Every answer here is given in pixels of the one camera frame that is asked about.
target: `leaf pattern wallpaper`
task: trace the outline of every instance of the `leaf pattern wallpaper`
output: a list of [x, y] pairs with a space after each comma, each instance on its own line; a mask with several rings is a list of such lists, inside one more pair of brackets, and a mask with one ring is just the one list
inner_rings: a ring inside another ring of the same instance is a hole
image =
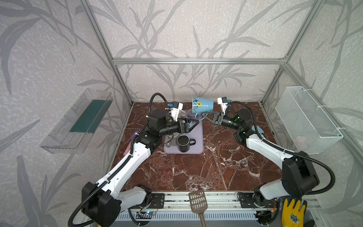
[[[0, 0], [0, 226], [66, 226], [113, 161], [130, 109], [78, 1]], [[84, 89], [114, 101], [83, 154], [42, 140]]]
[[[90, 3], [114, 58], [281, 58], [313, 1]], [[162, 92], [170, 101], [190, 101], [195, 96], [260, 101], [278, 65], [155, 64], [118, 68], [135, 101], [146, 101], [155, 92]]]
[[[360, 145], [363, 145], [362, 15], [362, 0], [325, 1], [289, 61]], [[282, 74], [264, 107], [279, 140], [288, 147], [291, 138], [284, 133], [286, 129], [274, 109], [285, 87], [296, 86], [291, 79], [286, 84], [287, 77], [286, 73]], [[330, 191], [316, 195], [330, 226], [361, 226], [362, 164], [354, 160], [342, 141], [314, 158], [329, 165], [337, 178]], [[328, 184], [330, 178], [326, 171], [317, 168], [317, 172], [321, 187]]]

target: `brown slotted spatula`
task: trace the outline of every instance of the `brown slotted spatula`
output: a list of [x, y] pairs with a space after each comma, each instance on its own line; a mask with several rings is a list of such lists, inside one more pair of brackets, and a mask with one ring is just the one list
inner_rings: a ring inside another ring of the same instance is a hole
[[208, 208], [204, 190], [193, 191], [189, 193], [189, 201], [192, 212], [199, 214], [200, 222], [203, 227], [206, 227], [204, 220], [204, 211]]

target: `white wire basket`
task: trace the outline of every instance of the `white wire basket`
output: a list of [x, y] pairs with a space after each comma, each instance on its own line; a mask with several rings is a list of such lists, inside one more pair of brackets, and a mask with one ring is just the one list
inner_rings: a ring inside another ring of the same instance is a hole
[[286, 87], [275, 107], [296, 147], [319, 154], [343, 138], [340, 130], [302, 86]]

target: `marble table surface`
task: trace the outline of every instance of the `marble table surface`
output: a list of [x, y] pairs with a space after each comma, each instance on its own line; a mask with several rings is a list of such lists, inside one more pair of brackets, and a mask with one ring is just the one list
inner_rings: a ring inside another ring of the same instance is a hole
[[[257, 102], [248, 102], [254, 111], [257, 125], [264, 136], [275, 142], [266, 118]], [[165, 103], [153, 103], [152, 110], [164, 109]], [[185, 103], [183, 109], [190, 109]], [[233, 105], [229, 116], [243, 108]], [[135, 103], [113, 166], [123, 157], [130, 135], [146, 123], [148, 103]], [[214, 104], [214, 110], [220, 106]], [[123, 190], [142, 184], [153, 191], [192, 191], [203, 188], [213, 191], [254, 190], [259, 185], [281, 178], [281, 170], [261, 154], [236, 142], [235, 130], [214, 126], [203, 121], [204, 152], [202, 154], [166, 154], [160, 145], [126, 182]]]

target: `black mug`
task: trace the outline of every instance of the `black mug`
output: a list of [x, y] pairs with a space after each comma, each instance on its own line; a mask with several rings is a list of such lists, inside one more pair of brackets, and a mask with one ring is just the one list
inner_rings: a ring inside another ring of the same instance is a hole
[[195, 139], [189, 139], [189, 136], [187, 135], [180, 135], [176, 139], [176, 143], [178, 144], [179, 151], [185, 153], [189, 151], [190, 146], [193, 146], [196, 141]]

